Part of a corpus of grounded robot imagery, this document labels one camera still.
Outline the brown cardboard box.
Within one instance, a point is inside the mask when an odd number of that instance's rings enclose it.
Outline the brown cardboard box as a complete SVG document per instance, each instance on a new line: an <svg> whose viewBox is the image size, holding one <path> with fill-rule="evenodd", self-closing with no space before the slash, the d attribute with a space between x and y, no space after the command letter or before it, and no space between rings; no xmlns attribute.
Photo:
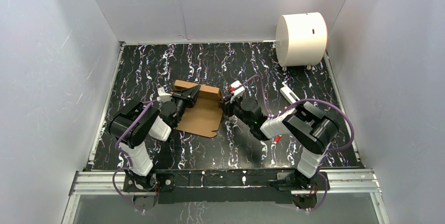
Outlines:
<svg viewBox="0 0 445 224"><path fill-rule="evenodd" d="M207 138L215 137L223 114L218 104L222 100L220 88L202 84L195 106L185 110L176 129Z"/></svg>

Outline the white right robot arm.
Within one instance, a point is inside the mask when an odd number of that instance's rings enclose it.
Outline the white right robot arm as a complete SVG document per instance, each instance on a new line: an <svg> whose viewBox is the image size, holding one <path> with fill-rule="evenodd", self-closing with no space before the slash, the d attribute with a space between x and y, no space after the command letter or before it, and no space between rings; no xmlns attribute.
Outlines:
<svg viewBox="0 0 445 224"><path fill-rule="evenodd" d="M235 116L244 122L258 140L293 135L303 146L295 171L296 184L302 189L310 189L316 183L319 165L339 132L334 119L310 102L298 104L275 118L267 117L255 98L226 97L218 105L225 116Z"/></svg>

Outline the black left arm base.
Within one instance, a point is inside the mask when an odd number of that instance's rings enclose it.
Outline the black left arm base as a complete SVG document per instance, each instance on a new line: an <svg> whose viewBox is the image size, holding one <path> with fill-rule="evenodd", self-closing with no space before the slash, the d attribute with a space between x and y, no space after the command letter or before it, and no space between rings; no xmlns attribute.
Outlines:
<svg viewBox="0 0 445 224"><path fill-rule="evenodd" d="M148 212L158 202L161 193L171 193L175 186L175 175L149 172L147 176L126 170L123 192L130 195L130 201Z"/></svg>

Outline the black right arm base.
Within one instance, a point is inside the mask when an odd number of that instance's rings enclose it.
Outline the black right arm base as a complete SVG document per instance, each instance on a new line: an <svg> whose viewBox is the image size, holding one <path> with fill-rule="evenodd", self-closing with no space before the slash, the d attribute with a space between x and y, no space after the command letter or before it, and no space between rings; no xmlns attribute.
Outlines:
<svg viewBox="0 0 445 224"><path fill-rule="evenodd" d="M318 171L307 178L297 170L294 173L277 173L276 180L271 181L270 186L279 191L300 191L299 194L291 193L292 202L297 209L306 212L318 209L331 188L326 173Z"/></svg>

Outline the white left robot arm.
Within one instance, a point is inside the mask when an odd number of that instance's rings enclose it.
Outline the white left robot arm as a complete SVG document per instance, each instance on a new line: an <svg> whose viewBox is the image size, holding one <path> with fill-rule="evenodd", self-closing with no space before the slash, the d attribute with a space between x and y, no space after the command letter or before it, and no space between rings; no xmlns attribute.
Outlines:
<svg viewBox="0 0 445 224"><path fill-rule="evenodd" d="M125 105L109 123L109 134L117 138L116 148L129 161L129 173L137 175L136 183L143 190L156 186L157 177L146 150L147 136L166 142L178 127L186 109L196 105L200 85L166 92L158 88L156 100Z"/></svg>

